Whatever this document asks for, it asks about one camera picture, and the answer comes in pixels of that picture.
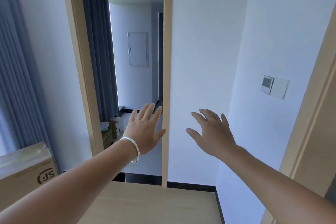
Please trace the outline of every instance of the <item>doorway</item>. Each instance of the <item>doorway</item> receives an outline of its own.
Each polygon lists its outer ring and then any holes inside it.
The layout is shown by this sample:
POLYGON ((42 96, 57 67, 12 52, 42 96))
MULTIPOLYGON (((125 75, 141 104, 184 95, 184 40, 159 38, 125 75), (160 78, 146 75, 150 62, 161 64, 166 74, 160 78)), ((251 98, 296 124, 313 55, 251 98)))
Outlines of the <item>doorway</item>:
MULTIPOLYGON (((103 150, 102 143, 102 133, 99 124, 99 115, 97 107, 97 98, 95 95, 95 83, 93 79, 92 64, 90 60, 90 49, 88 43, 88 35, 86 31, 85 14, 83 7, 83 0, 65 0, 66 8, 68 11, 69 24, 71 28, 71 35, 73 40, 73 47, 75 51, 76 65, 80 80, 85 116, 88 126, 88 132, 90 137, 91 151, 92 155, 96 155, 103 150)), ((160 154, 162 155, 161 163, 161 185, 166 187, 167 183, 167 173, 168 173, 168 136, 169 136, 169 94, 170 94, 170 56, 171 56, 171 0, 164 0, 164 27, 163 37, 161 38, 162 43, 159 43, 159 21, 157 22, 157 45, 159 52, 161 47, 161 59, 157 53, 157 89, 159 89, 159 80, 162 81, 162 102, 163 112, 162 112, 162 127, 167 129, 165 136, 162 138, 162 146, 160 149, 160 154)), ((149 39, 148 34, 132 34, 143 33, 146 31, 129 31, 127 34, 128 42, 136 42, 137 39, 149 39)), ((133 59, 135 65, 139 65, 143 59, 133 59)))

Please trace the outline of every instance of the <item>white bottle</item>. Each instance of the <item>white bottle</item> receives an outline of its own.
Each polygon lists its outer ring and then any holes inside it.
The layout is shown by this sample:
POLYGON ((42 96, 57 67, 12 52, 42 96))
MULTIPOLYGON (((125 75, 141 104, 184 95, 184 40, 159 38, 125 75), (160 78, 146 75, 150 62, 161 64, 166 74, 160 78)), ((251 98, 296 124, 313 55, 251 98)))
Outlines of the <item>white bottle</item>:
POLYGON ((118 115, 116 114, 113 118, 113 120, 118 124, 118 128, 119 128, 119 131, 124 131, 124 124, 123 124, 123 120, 118 117, 118 115))

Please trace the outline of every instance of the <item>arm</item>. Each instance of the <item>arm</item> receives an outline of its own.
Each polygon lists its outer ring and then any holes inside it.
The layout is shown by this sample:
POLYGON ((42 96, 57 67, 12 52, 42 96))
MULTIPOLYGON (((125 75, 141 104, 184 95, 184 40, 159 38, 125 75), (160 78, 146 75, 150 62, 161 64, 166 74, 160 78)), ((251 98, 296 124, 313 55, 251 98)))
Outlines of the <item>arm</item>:
POLYGON ((202 136, 191 128, 187 133, 202 150, 231 168, 279 223, 336 223, 332 203, 237 146, 224 114, 220 120, 210 110, 200 112, 205 118, 195 112, 192 115, 202 127, 202 136))
MULTIPOLYGON (((131 114, 124 136, 136 141, 146 154, 166 132, 155 134, 161 107, 151 118, 154 104, 131 114)), ((0 224, 77 223, 105 186, 133 159, 137 150, 120 140, 80 166, 58 176, 0 213, 0 224)))

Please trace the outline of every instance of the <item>left hand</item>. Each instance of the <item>left hand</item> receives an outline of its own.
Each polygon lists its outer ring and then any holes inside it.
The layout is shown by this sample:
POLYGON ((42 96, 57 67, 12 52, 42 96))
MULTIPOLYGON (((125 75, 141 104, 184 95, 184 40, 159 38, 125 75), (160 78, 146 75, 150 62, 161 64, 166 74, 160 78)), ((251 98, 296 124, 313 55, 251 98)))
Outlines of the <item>left hand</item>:
POLYGON ((165 129, 155 133, 162 107, 159 106, 151 118, 154 107, 155 104, 146 104, 138 115, 137 110, 133 110, 124 132, 124 137, 130 137, 136 142, 141 155, 153 150, 159 139, 166 133, 165 129))

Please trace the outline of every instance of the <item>hand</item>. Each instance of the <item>hand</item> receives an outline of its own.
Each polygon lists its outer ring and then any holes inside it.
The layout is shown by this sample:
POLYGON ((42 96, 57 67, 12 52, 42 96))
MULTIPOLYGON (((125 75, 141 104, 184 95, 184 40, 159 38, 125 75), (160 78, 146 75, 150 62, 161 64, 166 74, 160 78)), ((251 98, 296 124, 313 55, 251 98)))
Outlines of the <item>hand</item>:
POLYGON ((124 132, 124 137, 130 137, 136 142, 141 155, 153 150, 159 139, 166 133, 165 129, 155 133, 162 107, 157 108, 151 119, 154 107, 155 104, 146 104, 138 115, 137 110, 133 110, 124 132))
POLYGON ((221 118, 208 109, 200 109, 201 114, 192 112, 192 116, 202 127, 202 136, 194 129, 187 128, 186 132, 196 141, 197 145, 207 154, 220 158, 237 147, 229 128, 228 120, 222 114, 221 118))

